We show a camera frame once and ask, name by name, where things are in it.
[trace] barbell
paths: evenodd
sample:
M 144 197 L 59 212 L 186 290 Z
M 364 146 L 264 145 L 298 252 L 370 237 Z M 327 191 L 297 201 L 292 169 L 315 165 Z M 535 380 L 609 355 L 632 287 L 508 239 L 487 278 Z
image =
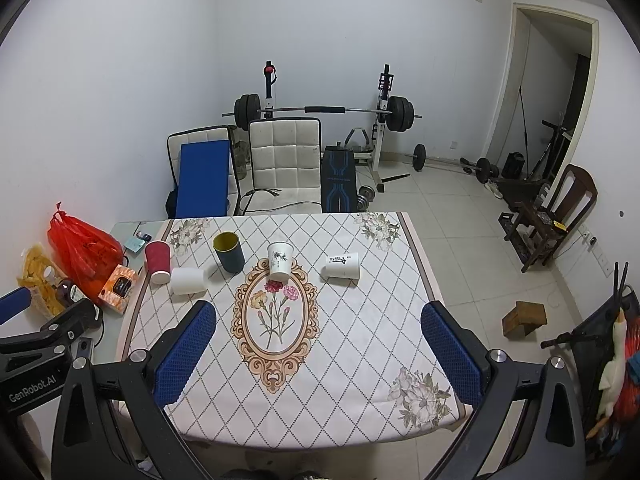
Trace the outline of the barbell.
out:
M 233 116 L 236 126 L 244 131 L 249 130 L 249 123 L 260 119 L 264 112 L 304 112 L 305 114 L 344 114 L 347 112 L 363 112 L 385 116 L 386 127 L 392 132 L 405 132 L 413 124 L 414 119 L 421 119 L 421 115 L 414 113 L 414 106 L 405 97 L 391 96 L 386 103 L 386 110 L 369 110 L 365 108 L 345 108 L 342 106 L 301 106 L 291 108 L 261 108 L 258 94 L 244 94 L 236 99 L 233 113 L 222 114 L 223 117 Z
M 439 158 L 437 156 L 427 156 L 424 144 L 416 144 L 413 154 L 406 153 L 405 155 L 412 158 L 412 164 L 415 171 L 421 171 L 424 167 L 424 163 L 427 160 L 432 160 L 439 164 L 450 164 L 452 166 L 462 168 L 462 170 L 468 174 L 475 171 L 476 179 L 478 179 L 478 182 L 481 184 L 484 184 L 490 178 L 497 178 L 499 175 L 498 167 L 495 164 L 491 164 L 484 156 L 480 157 L 475 163 L 469 162 L 463 156 L 460 157 L 460 161 Z

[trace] white duck plush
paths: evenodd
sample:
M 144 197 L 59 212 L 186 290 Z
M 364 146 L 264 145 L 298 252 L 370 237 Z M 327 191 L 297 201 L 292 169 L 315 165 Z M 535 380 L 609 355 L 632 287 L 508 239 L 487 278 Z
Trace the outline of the white duck plush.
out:
M 625 313 L 620 309 L 618 318 L 613 323 L 613 359 L 605 365 L 600 378 L 600 385 L 598 386 L 598 389 L 602 391 L 602 396 L 600 397 L 596 418 L 602 418 L 587 433 L 587 439 L 593 438 L 598 434 L 613 414 L 613 407 L 618 402 L 622 385 L 625 382 L 625 339 L 626 319 Z

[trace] floor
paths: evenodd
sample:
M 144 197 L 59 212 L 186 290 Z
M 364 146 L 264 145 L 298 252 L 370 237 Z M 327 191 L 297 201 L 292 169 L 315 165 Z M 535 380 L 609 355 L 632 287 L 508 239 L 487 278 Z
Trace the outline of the floor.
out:
M 504 232 L 498 215 L 508 211 L 475 176 L 425 167 L 417 173 L 398 162 L 385 162 L 382 178 L 410 173 L 411 177 L 386 184 L 369 210 L 408 212 L 433 267 L 447 309 L 465 328 L 471 329 L 487 348 L 501 348 L 514 360 L 545 362 L 549 350 L 540 341 L 570 331 L 580 321 L 572 315 L 550 270 L 536 265 L 525 274 Z M 372 186 L 366 167 L 357 169 L 358 186 Z M 241 188 L 250 189 L 249 178 Z M 543 303 L 548 325 L 524 340 L 502 335 L 500 321 L 517 300 Z M 502 458 L 521 406 L 514 403 L 482 472 L 494 471 Z M 273 453 L 193 445 L 193 451 L 212 474 L 237 467 L 269 468 L 284 480 L 295 472 L 315 469 L 328 478 L 421 479 L 456 437 L 456 431 L 440 429 L 426 436 L 385 444 L 324 450 Z

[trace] sneaker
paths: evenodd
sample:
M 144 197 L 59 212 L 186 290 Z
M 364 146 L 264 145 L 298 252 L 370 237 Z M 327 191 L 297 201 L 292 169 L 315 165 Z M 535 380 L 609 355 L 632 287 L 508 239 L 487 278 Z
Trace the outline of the sneaker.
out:
M 491 180 L 487 180 L 484 183 L 484 187 L 487 188 L 489 191 L 491 191 L 496 198 L 499 198 L 500 200 L 502 199 L 502 193 L 498 189 L 498 185 L 495 182 L 492 182 Z

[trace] diamond pattern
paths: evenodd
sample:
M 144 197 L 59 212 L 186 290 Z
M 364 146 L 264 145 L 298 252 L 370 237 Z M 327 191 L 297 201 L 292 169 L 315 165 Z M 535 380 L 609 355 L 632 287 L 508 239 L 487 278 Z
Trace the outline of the diamond pattern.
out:
M 387 216 L 399 222 L 395 213 Z M 172 258 L 174 264 L 205 269 L 204 296 L 170 296 L 165 285 L 143 290 L 142 307 L 132 320 L 130 350 L 149 348 L 198 299 L 210 301 L 216 309 L 216 333 L 178 401 L 166 407 L 181 434 L 240 446 L 300 449 L 433 431 L 405 428 L 398 420 L 400 407 L 387 400 L 403 366 L 434 374 L 441 389 L 449 386 L 420 330 L 429 287 L 420 278 L 420 265 L 403 230 L 391 250 L 383 251 L 366 239 L 355 219 L 355 214 L 212 219 L 203 240 L 175 251 Z M 181 222 L 175 221 L 172 230 Z M 232 276 L 220 266 L 212 239 L 222 231 L 238 233 L 244 273 Z M 297 373 L 276 394 L 269 394 L 242 362 L 238 340 L 230 329 L 236 289 L 258 259 L 267 257 L 269 242 L 276 240 L 294 245 L 294 257 L 318 288 L 320 333 L 311 340 L 311 350 Z M 360 255 L 360 279 L 322 278 L 325 258 L 346 252 Z M 451 414 L 441 425 L 459 417 L 454 397 L 447 399 L 447 405 Z

